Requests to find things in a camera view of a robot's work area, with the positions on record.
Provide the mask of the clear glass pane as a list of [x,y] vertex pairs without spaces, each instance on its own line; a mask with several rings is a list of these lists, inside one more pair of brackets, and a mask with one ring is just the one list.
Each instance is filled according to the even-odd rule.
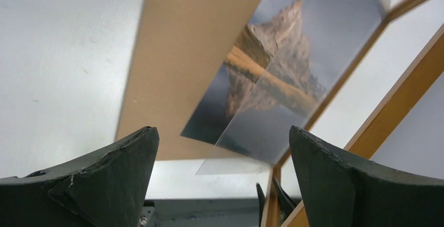
[[259,174],[268,172],[270,168],[268,163],[214,146],[196,175]]

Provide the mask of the brown wooden photo frame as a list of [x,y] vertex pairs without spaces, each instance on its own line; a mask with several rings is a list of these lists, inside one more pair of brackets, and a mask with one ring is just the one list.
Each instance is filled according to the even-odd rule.
[[400,0],[390,7],[314,111],[305,129],[345,137],[345,149],[370,158],[443,72],[443,26],[413,54],[415,39],[436,8],[395,29],[431,0]]

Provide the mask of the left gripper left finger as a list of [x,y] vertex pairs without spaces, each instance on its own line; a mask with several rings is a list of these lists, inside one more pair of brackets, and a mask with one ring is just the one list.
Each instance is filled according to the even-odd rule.
[[1,179],[1,226],[137,226],[159,146],[155,127],[25,177]]

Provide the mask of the mountain landscape photo print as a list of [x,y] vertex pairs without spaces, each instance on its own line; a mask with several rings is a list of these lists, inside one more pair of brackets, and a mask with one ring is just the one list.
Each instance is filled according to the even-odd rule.
[[181,136],[277,163],[383,20],[390,0],[261,0]]

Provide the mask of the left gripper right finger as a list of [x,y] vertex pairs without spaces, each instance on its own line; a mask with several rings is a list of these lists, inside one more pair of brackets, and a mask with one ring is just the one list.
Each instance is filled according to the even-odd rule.
[[310,226],[443,226],[443,180],[399,171],[293,126],[289,144]]

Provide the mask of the brown fibreboard backing board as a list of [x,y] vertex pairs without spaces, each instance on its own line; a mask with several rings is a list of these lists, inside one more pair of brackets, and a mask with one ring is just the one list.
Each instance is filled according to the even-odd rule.
[[208,157],[181,132],[261,0],[145,0],[116,137],[156,127],[157,160]]

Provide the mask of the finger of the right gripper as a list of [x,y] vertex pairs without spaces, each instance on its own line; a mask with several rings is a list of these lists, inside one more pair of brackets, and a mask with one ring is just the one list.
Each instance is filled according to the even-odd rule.
[[273,177],[273,185],[275,187],[277,199],[280,205],[281,222],[284,222],[296,208],[297,203],[295,203],[294,200],[283,190],[276,177]]
[[257,196],[258,196],[258,202],[259,202],[259,227],[261,227],[263,211],[264,211],[264,206],[265,206],[265,194],[264,194],[263,189],[259,183],[256,183],[256,190],[257,190]]

